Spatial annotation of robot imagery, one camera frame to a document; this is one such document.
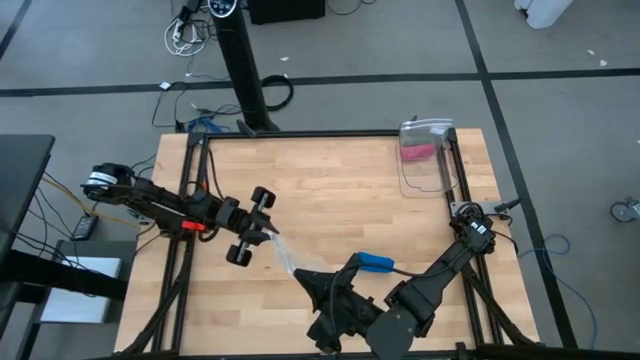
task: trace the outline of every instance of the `wooden table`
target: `wooden table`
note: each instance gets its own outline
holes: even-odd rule
[[[500,200],[481,130],[459,129],[458,138],[473,200]],[[159,186],[178,191],[186,139],[162,136],[153,173]],[[210,148],[223,194],[250,208],[254,187],[276,193],[269,211],[272,221],[296,251],[321,257],[331,270],[343,266],[352,253],[368,251],[392,257],[397,268],[422,272],[453,241],[448,205],[444,195],[409,199],[400,194],[396,146],[395,137],[354,137],[213,140]],[[199,150],[194,156],[199,157]],[[496,221],[494,229],[508,234],[504,222]],[[149,232],[140,243],[156,234]],[[525,335],[537,339],[513,246],[503,238],[496,241],[495,252],[486,257],[495,298]],[[271,243],[253,249],[248,268],[225,260],[230,244],[237,240],[226,231],[209,243],[196,243],[180,353],[317,353],[306,336],[317,314],[302,287],[275,259]],[[133,341],[155,310],[167,248],[168,241],[155,241],[137,255],[116,350]],[[386,309],[384,296],[402,279],[360,272],[354,285]],[[446,288],[428,336],[415,339],[411,350],[453,349],[460,341],[473,348],[465,304],[458,276]],[[480,312],[489,337],[483,306]],[[165,336],[166,348],[169,338]],[[344,352],[369,351],[361,337],[341,340]]]

